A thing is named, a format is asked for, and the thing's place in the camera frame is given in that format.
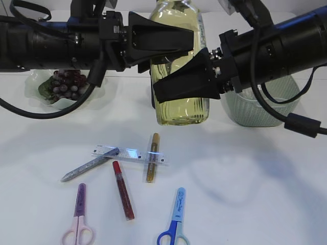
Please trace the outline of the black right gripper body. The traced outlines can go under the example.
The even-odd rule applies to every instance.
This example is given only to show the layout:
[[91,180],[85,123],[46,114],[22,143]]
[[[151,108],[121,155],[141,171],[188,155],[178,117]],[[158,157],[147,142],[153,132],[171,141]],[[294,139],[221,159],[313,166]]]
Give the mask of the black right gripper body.
[[[255,60],[257,84],[278,79],[284,75],[282,58],[282,42],[280,31],[277,29],[263,29],[260,33],[258,53]],[[219,68],[220,74],[212,71],[210,77],[211,93],[226,93],[234,90],[241,92],[250,87],[250,58],[254,38],[254,30],[235,34],[229,30],[219,35],[222,58],[213,61],[213,69]]]

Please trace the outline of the right black blue robot arm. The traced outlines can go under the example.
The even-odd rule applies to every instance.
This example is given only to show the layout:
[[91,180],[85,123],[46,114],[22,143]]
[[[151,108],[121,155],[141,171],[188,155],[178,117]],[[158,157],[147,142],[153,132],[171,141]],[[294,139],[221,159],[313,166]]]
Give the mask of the right black blue robot arm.
[[[326,7],[274,24],[261,1],[221,1],[228,12],[239,12],[253,28],[260,28],[255,81],[263,84],[326,64]],[[254,31],[227,31],[221,45],[203,48],[179,70],[153,85],[160,102],[202,97],[219,99],[229,91],[250,87],[250,56]]]

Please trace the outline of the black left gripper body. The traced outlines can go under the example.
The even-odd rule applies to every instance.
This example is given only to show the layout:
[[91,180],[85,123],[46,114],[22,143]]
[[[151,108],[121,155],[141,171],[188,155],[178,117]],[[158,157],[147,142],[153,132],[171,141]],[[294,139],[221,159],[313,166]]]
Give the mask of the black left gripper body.
[[120,12],[107,11],[99,18],[100,67],[123,72],[126,63],[130,27],[123,24]]

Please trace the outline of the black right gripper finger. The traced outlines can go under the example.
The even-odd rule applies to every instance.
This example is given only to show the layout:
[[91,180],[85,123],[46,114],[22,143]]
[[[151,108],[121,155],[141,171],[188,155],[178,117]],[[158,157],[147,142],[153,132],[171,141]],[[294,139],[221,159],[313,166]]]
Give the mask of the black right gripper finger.
[[207,98],[219,100],[219,89],[207,48],[187,64],[153,85],[159,103],[179,99]]

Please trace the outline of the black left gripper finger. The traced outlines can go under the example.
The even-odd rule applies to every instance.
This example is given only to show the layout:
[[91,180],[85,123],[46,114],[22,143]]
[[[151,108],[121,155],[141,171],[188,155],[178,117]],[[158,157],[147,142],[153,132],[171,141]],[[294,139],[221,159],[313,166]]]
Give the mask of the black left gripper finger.
[[128,14],[127,65],[138,72],[150,69],[150,61],[160,64],[163,57],[176,59],[194,48],[192,30],[169,26],[146,19],[135,12]]

